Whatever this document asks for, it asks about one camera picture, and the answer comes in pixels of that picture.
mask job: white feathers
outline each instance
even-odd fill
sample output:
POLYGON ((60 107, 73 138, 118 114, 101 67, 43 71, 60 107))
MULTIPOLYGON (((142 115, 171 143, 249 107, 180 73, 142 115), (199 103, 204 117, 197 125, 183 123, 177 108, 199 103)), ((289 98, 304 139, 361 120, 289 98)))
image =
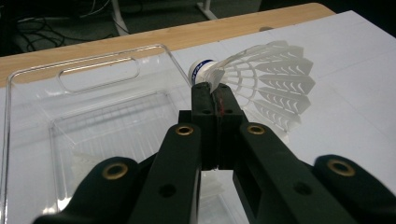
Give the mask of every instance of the white feathers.
POLYGON ((313 63, 304 58, 301 47, 275 41, 218 63, 206 62, 191 67, 191 83, 207 81, 211 91, 220 82, 230 86, 249 121, 269 126, 283 140, 310 106, 307 94, 315 85, 309 76, 313 63))

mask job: white surface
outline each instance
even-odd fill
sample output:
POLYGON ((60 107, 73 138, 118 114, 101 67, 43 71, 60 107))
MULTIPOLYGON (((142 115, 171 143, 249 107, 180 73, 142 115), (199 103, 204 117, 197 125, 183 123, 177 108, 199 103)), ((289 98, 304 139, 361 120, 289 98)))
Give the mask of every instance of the white surface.
MULTIPOLYGON (((356 13, 350 11, 173 54, 187 74, 198 59, 220 61, 242 49, 275 40, 303 47, 304 56, 314 63, 310 76, 317 82, 308 95, 312 105, 302 114, 302 124, 289 134, 290 149, 311 164, 320 155, 345 156, 396 193, 396 39, 356 13)), ((4 89, 0 89, 0 97, 3 127, 4 89)), ((227 192, 216 200, 228 197, 227 192)), ((239 213, 241 208, 228 204, 224 209, 230 214, 239 213)))

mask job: screw hole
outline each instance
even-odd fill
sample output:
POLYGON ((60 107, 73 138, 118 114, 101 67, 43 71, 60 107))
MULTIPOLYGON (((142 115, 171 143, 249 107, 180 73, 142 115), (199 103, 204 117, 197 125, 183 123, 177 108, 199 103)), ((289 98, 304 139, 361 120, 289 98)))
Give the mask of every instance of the screw hole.
POLYGON ((208 109, 203 110, 202 113, 203 114, 211 114, 210 110, 208 110, 208 109))
POLYGON ((125 176, 128 172, 128 166, 122 162, 109 164, 102 172, 102 176, 108 180, 116 180, 125 176))
POLYGON ((169 198, 169 197, 172 197, 176 193, 176 187, 171 184, 167 184, 167 185, 160 187, 158 192, 164 198, 169 198))
POLYGON ((329 160, 327 166, 338 175, 353 176, 356 173, 355 169, 345 161, 329 160))
POLYGON ((301 195, 312 194, 312 189, 303 182, 297 182, 293 186, 294 190, 301 195))
POLYGON ((253 134, 263 134, 265 133, 265 130, 263 127, 261 126, 257 126, 257 125, 250 125, 247 127, 247 131, 253 134))
POLYGON ((176 133, 179 135, 189 135, 192 134, 193 131, 194 129, 189 126, 181 126, 176 128, 176 133))

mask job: table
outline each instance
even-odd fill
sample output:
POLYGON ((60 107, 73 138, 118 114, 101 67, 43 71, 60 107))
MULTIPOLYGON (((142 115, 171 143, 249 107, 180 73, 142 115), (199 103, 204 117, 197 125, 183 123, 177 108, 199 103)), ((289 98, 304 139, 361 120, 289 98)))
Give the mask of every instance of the table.
POLYGON ((0 87, 6 86, 7 77, 12 72, 42 64, 158 43, 164 44, 170 50, 184 49, 240 35, 257 33, 265 27, 284 27, 333 14, 334 12, 321 4, 310 3, 2 57, 0 58, 0 87))

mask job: black cable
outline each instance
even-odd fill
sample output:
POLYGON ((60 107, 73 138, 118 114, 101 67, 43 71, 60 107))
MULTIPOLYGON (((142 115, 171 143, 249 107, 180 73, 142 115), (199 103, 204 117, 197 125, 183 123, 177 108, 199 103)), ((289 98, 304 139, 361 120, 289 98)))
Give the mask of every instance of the black cable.
MULTIPOLYGON (((74 40, 80 42, 89 42, 94 41, 95 39, 83 39, 83 38, 75 38, 72 36, 63 35, 54 29, 47 23, 45 18, 33 18, 27 21, 21 21, 17 25, 17 35, 20 36, 26 42, 26 50, 27 51, 35 51, 37 48, 35 47, 35 43, 38 41, 47 41, 53 47, 59 48, 61 46, 66 46, 65 40, 74 40), (36 28, 23 28, 21 25, 24 24, 37 24, 36 28)), ((105 37, 99 39, 106 39, 114 36, 113 34, 106 35, 105 37)))
POLYGON ((130 35, 129 31, 125 30, 121 25, 119 25, 119 24, 116 22, 116 20, 114 20, 114 18, 113 18, 113 21, 114 21, 114 23, 115 23, 118 27, 120 27, 120 29, 121 29, 123 32, 125 32, 125 33, 128 34, 128 35, 130 35))

